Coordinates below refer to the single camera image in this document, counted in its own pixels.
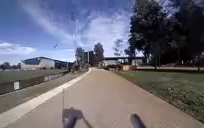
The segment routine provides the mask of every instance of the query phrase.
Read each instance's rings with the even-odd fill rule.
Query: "green grass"
[[[0,84],[63,72],[65,70],[0,71]]]
[[[204,123],[204,74],[117,72]]]

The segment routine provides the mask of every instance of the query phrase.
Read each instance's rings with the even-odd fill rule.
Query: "roof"
[[[55,61],[55,63],[67,63],[64,61],[54,60],[54,59],[47,58],[47,57],[35,57],[31,59],[21,60],[21,62],[23,62],[24,64],[29,64],[29,65],[39,65],[41,59],[52,60],[52,61]]]
[[[144,59],[145,57],[134,57],[134,59]],[[130,59],[130,57],[105,57],[104,60],[119,60],[119,59]]]

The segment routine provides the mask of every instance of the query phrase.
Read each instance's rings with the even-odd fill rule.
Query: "sports field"
[[[55,74],[59,72],[64,72],[66,70],[52,69],[52,70],[32,70],[32,71],[0,71],[0,84],[6,82],[13,82],[17,80],[24,80],[33,77],[46,76],[50,74]]]

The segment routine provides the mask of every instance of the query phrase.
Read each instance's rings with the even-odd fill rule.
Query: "white building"
[[[129,57],[105,57],[104,58],[104,66],[108,65],[118,65],[118,64],[129,64]],[[140,66],[141,64],[144,64],[145,62],[144,57],[135,57],[132,59],[132,65]]]
[[[22,60],[21,69],[35,70],[35,69],[53,69],[55,68],[55,60],[46,57],[36,57]]]

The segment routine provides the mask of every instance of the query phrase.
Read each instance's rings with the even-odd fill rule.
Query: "tree trunk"
[[[200,72],[200,66],[201,66],[201,58],[199,56],[198,57],[198,62],[197,62],[198,72]]]
[[[161,66],[161,64],[160,64],[160,54],[159,54],[159,58],[158,58],[158,66],[160,67]]]
[[[157,56],[155,57],[155,70],[157,70]]]
[[[178,63],[181,63],[180,48],[177,49]]]

